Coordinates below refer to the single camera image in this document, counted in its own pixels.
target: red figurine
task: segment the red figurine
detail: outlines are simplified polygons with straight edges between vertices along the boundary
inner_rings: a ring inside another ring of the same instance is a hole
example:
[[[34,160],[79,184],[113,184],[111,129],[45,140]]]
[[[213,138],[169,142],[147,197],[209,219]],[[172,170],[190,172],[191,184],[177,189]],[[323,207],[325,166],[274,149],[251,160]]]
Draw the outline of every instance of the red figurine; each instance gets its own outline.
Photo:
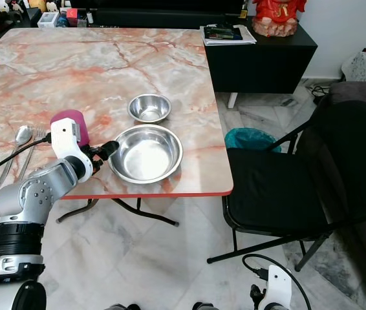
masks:
[[[257,3],[253,29],[262,36],[286,37],[297,30],[297,10],[304,12],[307,0],[253,0]]]

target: teal trash bin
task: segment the teal trash bin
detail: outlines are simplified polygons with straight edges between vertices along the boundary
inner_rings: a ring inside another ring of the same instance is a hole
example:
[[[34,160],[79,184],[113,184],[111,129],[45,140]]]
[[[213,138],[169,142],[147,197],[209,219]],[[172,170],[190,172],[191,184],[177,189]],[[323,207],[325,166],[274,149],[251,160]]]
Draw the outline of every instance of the teal trash bin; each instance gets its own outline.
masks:
[[[265,150],[276,141],[270,134],[253,128],[234,128],[224,138],[227,149]],[[281,147],[277,146],[272,152],[280,153]]]

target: marble floor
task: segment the marble floor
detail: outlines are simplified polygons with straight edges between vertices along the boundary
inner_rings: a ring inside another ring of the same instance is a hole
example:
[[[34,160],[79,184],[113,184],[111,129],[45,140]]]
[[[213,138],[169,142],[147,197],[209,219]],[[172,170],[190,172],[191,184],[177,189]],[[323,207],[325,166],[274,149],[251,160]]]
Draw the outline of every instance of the marble floor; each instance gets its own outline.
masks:
[[[239,94],[233,110],[226,108],[229,94],[216,96],[225,133],[253,127],[280,138],[315,109],[303,85],[293,95]],[[253,309],[250,286],[263,288],[264,282],[243,267],[241,258],[206,263],[208,257],[232,250],[220,198],[143,200],[142,210],[178,220],[178,228],[131,214],[110,200],[100,200],[95,208],[61,224],[55,222],[84,203],[59,201],[50,213],[43,238],[47,268],[40,277],[47,289],[47,309],[102,310],[115,303],[138,303],[143,310],[190,310],[198,301],[212,302],[221,310]],[[271,240],[237,236],[239,247]],[[259,253],[293,269],[298,249],[298,243],[290,243]],[[337,264],[345,280],[337,281],[327,272]],[[268,266],[261,260],[252,265]],[[294,274],[313,309],[366,310],[363,279],[338,237],[327,240],[313,260]],[[302,296],[294,289],[291,310],[304,309]]]

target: stainless steel bowl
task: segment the stainless steel bowl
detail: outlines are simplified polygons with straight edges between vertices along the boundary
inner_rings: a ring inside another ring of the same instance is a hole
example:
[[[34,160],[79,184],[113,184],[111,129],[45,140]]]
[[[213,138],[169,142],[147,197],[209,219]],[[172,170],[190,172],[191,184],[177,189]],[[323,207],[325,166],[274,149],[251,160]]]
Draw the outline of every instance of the stainless steel bowl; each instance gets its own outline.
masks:
[[[175,172],[183,147],[170,130],[157,125],[133,126],[115,138],[120,144],[109,166],[121,179],[137,184],[154,183]]]
[[[142,123],[160,123],[169,115],[171,103],[159,94],[142,94],[130,101],[127,111],[132,118]]]

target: spoon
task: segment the spoon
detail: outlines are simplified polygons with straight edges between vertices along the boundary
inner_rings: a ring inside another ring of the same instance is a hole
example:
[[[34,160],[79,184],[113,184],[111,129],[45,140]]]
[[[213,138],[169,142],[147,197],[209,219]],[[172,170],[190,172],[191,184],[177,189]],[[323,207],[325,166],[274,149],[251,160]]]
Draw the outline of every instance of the spoon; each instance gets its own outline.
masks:
[[[28,142],[32,137],[32,129],[29,126],[20,126],[20,128],[17,130],[15,135],[15,148],[12,151],[12,154],[18,150],[22,145],[24,145],[26,142]],[[6,166],[3,169],[2,175],[0,177],[0,187],[3,184],[4,180],[6,179],[6,176],[9,173],[10,166],[12,164],[12,160],[8,160],[6,163]]]

